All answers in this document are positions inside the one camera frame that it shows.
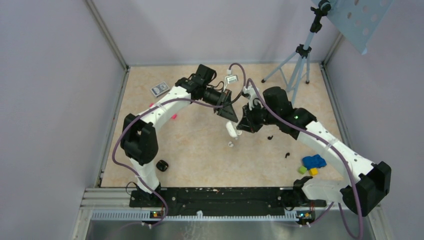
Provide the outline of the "white earbud charging case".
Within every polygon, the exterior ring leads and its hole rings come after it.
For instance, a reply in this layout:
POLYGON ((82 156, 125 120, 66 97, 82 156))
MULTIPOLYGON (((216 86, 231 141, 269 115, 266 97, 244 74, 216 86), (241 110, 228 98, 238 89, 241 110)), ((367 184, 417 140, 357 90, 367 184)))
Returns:
POLYGON ((225 128, 226 128, 226 130, 227 130, 228 134, 230 135, 230 137, 232 137, 232 138, 234 138, 234 139, 238 139, 238 138, 239 138, 239 136, 241 136, 241 135, 243 134, 241 130, 238 130, 238 129, 237 129, 237 124, 236 124, 236 122, 233 122, 233 121, 230 121, 230 120, 229 120, 229 121, 225 124, 225 128))

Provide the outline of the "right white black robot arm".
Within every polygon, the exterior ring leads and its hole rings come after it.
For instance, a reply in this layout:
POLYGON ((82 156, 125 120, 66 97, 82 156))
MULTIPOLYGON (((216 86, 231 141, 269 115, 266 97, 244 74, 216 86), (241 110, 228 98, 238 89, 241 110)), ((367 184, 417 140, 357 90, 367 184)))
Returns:
POLYGON ((248 103, 242 108, 239 131, 257 133, 263 126, 276 126, 320 155, 343 180, 304 177, 296 180, 293 200, 307 206, 312 200, 343 203, 353 213, 366 217, 390 192, 392 168, 375 163, 349 148, 331 134, 304 108, 294 108, 281 87, 266 89, 262 96, 253 86, 243 87, 248 103))

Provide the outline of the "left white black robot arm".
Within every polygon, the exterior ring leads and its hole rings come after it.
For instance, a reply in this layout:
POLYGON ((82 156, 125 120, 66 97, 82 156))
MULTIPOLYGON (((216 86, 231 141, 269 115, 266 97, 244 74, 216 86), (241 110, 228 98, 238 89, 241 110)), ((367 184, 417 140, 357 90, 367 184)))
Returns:
POLYGON ((195 73, 179 79, 170 91, 148 110, 139 115, 128 114, 125 117, 120 147, 134 166, 138 178, 136 185, 143 191, 141 200, 147 206, 154 207, 160 202, 161 194, 157 191, 160 182, 153 163, 159 150, 157 132, 173 115, 199 100, 212 106, 218 116, 231 122, 238 121, 232 106, 232 92, 216 90, 209 85, 216 74, 214 69, 200 64, 195 73))

